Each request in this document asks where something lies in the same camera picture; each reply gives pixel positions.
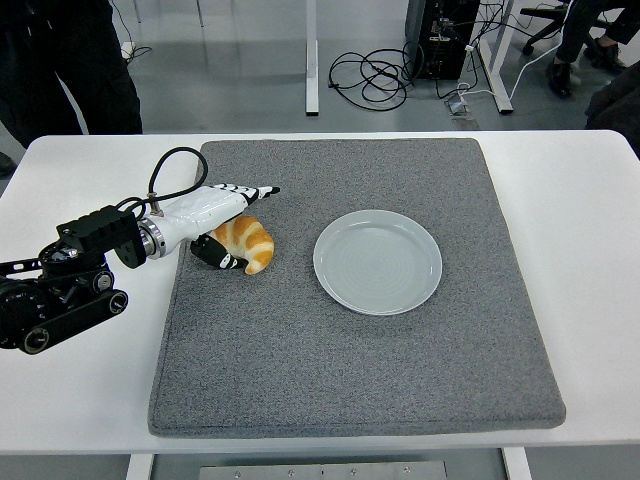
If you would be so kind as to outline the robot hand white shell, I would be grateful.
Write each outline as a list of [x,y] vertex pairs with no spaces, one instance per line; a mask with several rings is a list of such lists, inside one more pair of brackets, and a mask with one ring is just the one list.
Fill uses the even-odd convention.
[[219,184],[199,187],[169,204],[149,222],[155,258],[189,240],[190,251],[217,269],[242,269],[248,275],[264,270],[274,256],[271,235],[244,211],[257,200],[280,192],[278,187]]

